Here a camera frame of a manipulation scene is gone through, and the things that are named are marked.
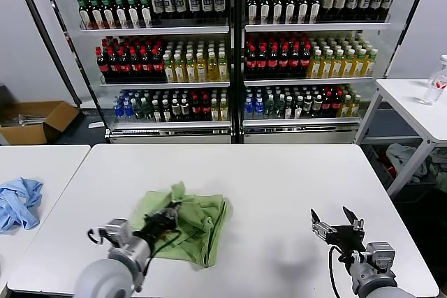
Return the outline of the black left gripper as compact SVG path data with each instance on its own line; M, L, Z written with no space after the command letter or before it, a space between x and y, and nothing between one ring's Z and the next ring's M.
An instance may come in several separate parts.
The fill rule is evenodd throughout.
M141 239L158 239L166 232L176 229L178 214L183 208L180 202L171 202L168 208L163 208L144 218L144 225L133 235Z

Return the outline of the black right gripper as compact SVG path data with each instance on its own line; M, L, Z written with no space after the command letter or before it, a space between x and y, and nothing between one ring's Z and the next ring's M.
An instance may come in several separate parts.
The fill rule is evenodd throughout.
M347 207L342 207L342 209L348 219L348 225L330 226L321 221L316 212L310 209L312 232L320 239L325 239L327 244L337 246L343 254L352 254L354 251L365 252L364 220L359 219Z

